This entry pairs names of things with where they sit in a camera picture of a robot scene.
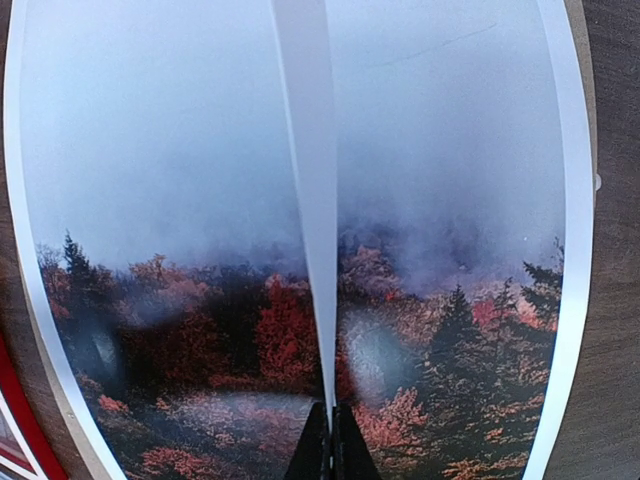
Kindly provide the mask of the red wooden picture frame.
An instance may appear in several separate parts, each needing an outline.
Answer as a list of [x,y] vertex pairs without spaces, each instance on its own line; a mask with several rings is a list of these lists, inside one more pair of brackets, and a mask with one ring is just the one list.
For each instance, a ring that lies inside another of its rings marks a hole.
[[67,480],[1,340],[1,467],[19,479]]

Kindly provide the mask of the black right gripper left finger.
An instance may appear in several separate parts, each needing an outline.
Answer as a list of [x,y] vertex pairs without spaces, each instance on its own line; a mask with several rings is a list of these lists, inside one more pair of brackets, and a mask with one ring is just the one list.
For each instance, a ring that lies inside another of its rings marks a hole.
[[324,402],[315,402],[284,480],[328,480],[330,471],[330,433],[326,406]]

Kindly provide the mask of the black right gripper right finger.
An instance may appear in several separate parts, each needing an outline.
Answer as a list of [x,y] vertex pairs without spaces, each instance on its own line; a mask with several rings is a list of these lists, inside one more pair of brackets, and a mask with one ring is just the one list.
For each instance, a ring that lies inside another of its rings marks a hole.
[[353,411],[348,404],[333,408],[332,478],[336,480],[381,480]]

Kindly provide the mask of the white photo mat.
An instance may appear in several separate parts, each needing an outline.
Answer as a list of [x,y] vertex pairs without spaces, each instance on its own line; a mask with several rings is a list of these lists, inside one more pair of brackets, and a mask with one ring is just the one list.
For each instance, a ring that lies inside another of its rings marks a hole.
[[273,1],[325,401],[336,404],[337,124],[323,1]]

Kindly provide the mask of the red forest photo print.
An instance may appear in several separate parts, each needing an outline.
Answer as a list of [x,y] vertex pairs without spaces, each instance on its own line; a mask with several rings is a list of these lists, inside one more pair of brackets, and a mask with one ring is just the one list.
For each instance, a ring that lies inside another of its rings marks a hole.
[[327,408],[273,1],[23,1],[34,299],[116,479],[284,479],[348,404],[381,479],[526,479],[564,294],[542,1],[323,1]]

